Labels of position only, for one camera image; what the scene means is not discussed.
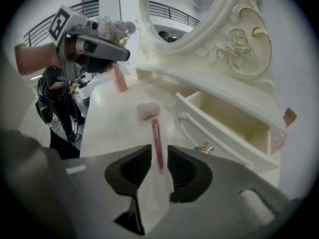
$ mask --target black metal railing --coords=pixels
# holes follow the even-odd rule
[[[71,8],[84,14],[87,17],[95,17],[99,15],[99,0],[91,0],[71,6]],[[48,37],[48,29],[51,25],[54,15],[46,18],[28,33],[24,35],[24,42],[30,47],[37,46],[40,42]]]
[[[199,20],[173,7],[167,6],[159,2],[149,1],[150,15],[169,18],[191,27],[196,27]]]

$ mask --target vanity mirror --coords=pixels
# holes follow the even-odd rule
[[[173,43],[189,35],[215,0],[148,0],[148,24],[162,42]]]

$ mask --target gold drawer knob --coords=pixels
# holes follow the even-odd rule
[[[214,149],[215,147],[208,142],[204,143],[204,146],[198,146],[195,148],[195,150],[201,151],[208,155],[212,155],[212,152],[214,151]]]

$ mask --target pink bottle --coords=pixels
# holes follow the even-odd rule
[[[118,92],[126,91],[128,87],[126,85],[124,75],[121,72],[121,69],[118,63],[113,65],[112,74],[113,74],[113,82],[114,82],[116,90]]]
[[[286,130],[284,132],[279,132],[277,130],[272,129],[270,132],[271,137],[271,154],[274,154],[278,150],[280,150],[286,140],[287,140],[287,130],[288,127],[296,120],[297,115],[294,113],[294,111],[290,108],[287,108],[284,115],[284,121],[286,123]]]

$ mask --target ornate mirror frame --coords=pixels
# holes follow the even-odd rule
[[[140,0],[140,54],[143,65],[220,73],[264,92],[273,81],[271,41],[260,13],[262,0],[215,0],[205,20],[188,35],[164,43],[149,14],[149,0]]]

